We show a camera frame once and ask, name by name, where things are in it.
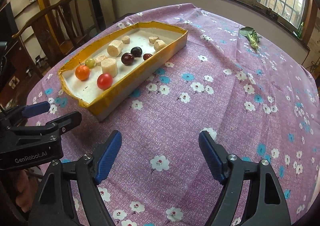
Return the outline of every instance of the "banana chunk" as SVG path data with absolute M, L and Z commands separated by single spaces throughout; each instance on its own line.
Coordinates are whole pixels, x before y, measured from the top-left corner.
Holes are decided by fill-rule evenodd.
M 155 41 L 159 40 L 159 36 L 150 36 L 149 37 L 149 42 L 154 44 Z
M 162 40 L 155 41 L 155 44 L 153 48 L 156 50 L 156 52 L 160 51 L 162 48 L 166 47 L 167 44 Z
M 105 59 L 107 59 L 108 57 L 105 55 L 100 55 L 95 59 L 95 62 L 98 66 L 101 66 L 101 62 Z
M 121 41 L 124 43 L 124 44 L 128 44 L 130 43 L 130 37 L 125 35 L 124 37 L 121 38 Z
M 112 41 L 107 48 L 108 54 L 112 57 L 118 57 L 119 54 L 122 52 L 123 43 L 118 40 Z
M 118 74 L 117 60 L 112 58 L 107 58 L 101 62 L 102 73 L 108 73 L 113 78 Z

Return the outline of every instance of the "leafy green vegetable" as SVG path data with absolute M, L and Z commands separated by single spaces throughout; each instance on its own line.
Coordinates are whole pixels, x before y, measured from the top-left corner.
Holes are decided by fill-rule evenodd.
M 240 29 L 240 34 L 245 36 L 253 49 L 258 49 L 258 42 L 262 38 L 252 27 L 244 27 Z

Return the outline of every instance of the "screw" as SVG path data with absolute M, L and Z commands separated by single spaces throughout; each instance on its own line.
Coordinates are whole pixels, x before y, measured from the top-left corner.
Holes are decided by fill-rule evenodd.
M 266 159 L 262 159 L 262 160 L 261 160 L 261 163 L 262 163 L 263 165 L 268 165 L 268 164 L 269 164 L 268 160 L 266 160 Z
M 92 158 L 92 154 L 84 154 L 83 158 L 84 158 L 84 160 L 89 160 Z
M 53 159 L 51 161 L 52 165 L 57 165 L 59 163 L 59 160 L 58 159 Z
M 232 161 L 237 160 L 237 156 L 234 154 L 229 155 L 228 158 Z

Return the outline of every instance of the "purple tablecloth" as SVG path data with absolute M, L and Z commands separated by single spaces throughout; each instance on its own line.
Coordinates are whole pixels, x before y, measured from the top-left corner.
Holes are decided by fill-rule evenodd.
M 319 98 L 311 75 L 265 38 L 255 52 L 239 35 L 241 25 L 192 4 L 126 17 L 89 43 L 148 21 L 189 30 L 187 46 L 103 123 L 61 90 L 57 71 L 71 55 L 30 92 L 28 104 L 47 100 L 51 108 L 29 124 L 82 113 L 81 125 L 62 136 L 63 162 L 91 153 L 113 130 L 122 133 L 118 157 L 99 186 L 119 225 L 204 225 L 222 188 L 199 149 L 201 130 L 244 160 L 269 160 L 295 222 L 307 210 L 320 161 Z M 79 219 L 87 224 L 75 183 L 73 196 Z M 245 200 L 243 195 L 233 225 Z

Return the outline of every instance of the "wooden chair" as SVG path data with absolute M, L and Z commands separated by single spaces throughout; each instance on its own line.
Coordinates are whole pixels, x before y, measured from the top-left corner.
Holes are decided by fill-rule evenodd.
M 41 10 L 31 17 L 18 33 L 12 35 L 12 38 L 19 37 L 19 39 L 21 39 L 21 34 L 28 27 L 32 27 L 44 54 L 48 58 L 50 67 L 54 67 L 66 55 L 79 48 L 78 42 L 74 39 L 72 29 L 60 8 L 60 5 L 63 4 L 64 1 L 66 0 L 60 0 L 58 3 Z M 53 17 L 54 21 L 50 21 L 51 26 L 49 26 L 46 17 L 51 17 L 52 19 L 53 11 L 56 11 L 56 18 Z M 65 38 L 60 26 L 59 17 L 57 16 L 60 16 L 68 38 Z
M 76 16 L 77 16 L 77 22 L 80 27 L 80 32 L 76 28 L 76 22 L 73 18 L 73 15 L 71 13 L 71 7 L 70 3 L 74 1 L 75 10 L 76 10 Z M 77 46 L 81 47 L 84 43 L 90 40 L 90 37 L 84 33 L 83 25 L 80 19 L 79 14 L 79 8 L 78 8 L 78 1 L 77 0 L 62 0 L 59 3 L 59 6 L 61 8 L 62 14 L 64 18 L 66 19 L 70 29 L 71 29 L 71 35 L 73 39 L 76 41 Z

